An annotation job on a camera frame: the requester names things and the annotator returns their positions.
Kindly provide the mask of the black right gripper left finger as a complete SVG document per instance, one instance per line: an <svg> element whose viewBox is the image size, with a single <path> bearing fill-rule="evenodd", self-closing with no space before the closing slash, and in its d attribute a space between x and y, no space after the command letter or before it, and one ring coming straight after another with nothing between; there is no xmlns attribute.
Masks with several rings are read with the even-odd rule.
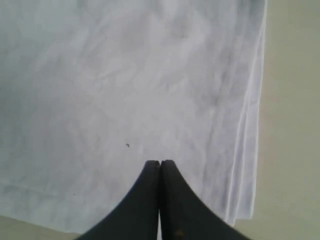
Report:
<svg viewBox="0 0 320 240"><path fill-rule="evenodd" d="M146 161L126 196L103 220L82 234L80 240L156 240L160 163Z"/></svg>

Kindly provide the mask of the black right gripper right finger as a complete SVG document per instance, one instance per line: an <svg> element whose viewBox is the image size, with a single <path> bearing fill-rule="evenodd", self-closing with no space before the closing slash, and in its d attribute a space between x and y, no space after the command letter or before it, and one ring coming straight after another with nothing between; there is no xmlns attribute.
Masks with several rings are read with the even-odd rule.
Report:
<svg viewBox="0 0 320 240"><path fill-rule="evenodd" d="M193 192L172 160L160 165L159 213L163 240L240 240Z"/></svg>

